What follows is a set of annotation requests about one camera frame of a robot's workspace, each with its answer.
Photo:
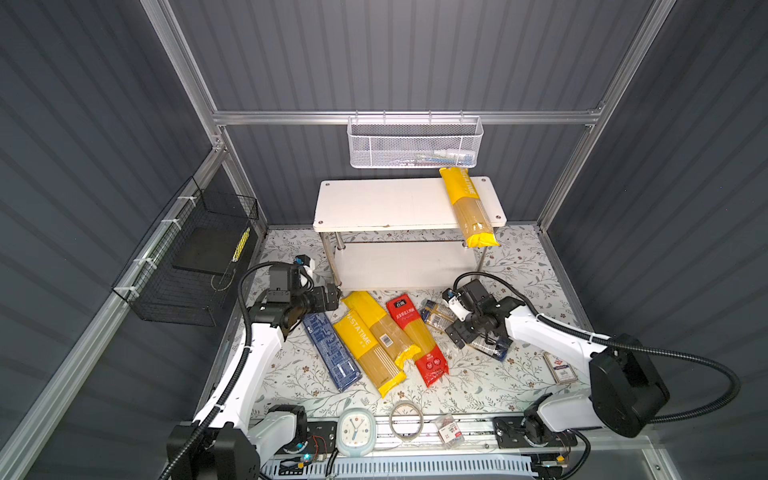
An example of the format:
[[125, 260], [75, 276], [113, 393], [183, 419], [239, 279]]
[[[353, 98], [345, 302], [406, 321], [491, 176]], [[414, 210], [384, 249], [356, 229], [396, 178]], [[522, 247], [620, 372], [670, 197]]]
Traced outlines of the dark blue clear spaghetti bag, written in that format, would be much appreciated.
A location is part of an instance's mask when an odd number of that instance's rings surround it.
[[444, 304], [427, 299], [421, 303], [419, 312], [425, 324], [447, 334], [459, 349], [469, 346], [500, 362], [506, 358], [511, 346], [508, 338], [501, 338], [494, 332], [471, 331]]

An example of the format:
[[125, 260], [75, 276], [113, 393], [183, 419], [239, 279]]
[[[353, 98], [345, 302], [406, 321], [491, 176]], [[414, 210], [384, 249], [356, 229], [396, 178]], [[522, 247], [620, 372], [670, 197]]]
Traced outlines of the red spaghetti bag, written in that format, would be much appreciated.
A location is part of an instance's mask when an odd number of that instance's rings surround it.
[[432, 387], [449, 374], [449, 366], [420, 312], [407, 294], [388, 301], [386, 308], [395, 323], [421, 349], [421, 353], [414, 357], [414, 364], [426, 387]]

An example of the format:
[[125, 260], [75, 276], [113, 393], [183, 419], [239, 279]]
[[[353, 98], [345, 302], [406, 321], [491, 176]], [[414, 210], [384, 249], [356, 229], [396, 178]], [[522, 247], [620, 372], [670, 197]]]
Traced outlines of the yellow Pastatime spaghetti bag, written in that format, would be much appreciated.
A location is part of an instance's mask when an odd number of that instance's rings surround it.
[[495, 247], [496, 239], [490, 219], [468, 170], [441, 168], [439, 173], [452, 205], [459, 228], [468, 248]]

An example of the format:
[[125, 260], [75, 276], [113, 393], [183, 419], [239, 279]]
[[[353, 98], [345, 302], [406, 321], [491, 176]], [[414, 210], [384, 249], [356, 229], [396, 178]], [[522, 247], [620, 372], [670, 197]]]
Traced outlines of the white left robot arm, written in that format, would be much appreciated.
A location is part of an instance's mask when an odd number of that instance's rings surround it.
[[306, 316], [336, 309], [339, 296], [334, 285], [280, 285], [247, 307], [244, 294], [238, 294], [244, 333], [235, 357], [192, 423], [172, 430], [161, 479], [266, 479], [265, 461], [307, 439], [304, 408], [278, 405], [254, 428], [251, 411], [267, 367], [288, 335]]

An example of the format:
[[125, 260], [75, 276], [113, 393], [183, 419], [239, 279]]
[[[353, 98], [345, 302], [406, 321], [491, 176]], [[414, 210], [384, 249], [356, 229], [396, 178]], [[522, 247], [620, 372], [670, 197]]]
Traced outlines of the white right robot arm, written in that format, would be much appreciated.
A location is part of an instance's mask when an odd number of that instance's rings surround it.
[[456, 316], [451, 336], [460, 343], [505, 340], [541, 350], [555, 379], [572, 376], [583, 387], [571, 392], [544, 394], [523, 414], [521, 428], [533, 446], [544, 446], [561, 433], [608, 429], [633, 438], [650, 423], [670, 398], [649, 355], [639, 342], [620, 335], [627, 347], [607, 346], [607, 337], [578, 329], [535, 311], [525, 301], [495, 298], [473, 279], [443, 291], [444, 304]]

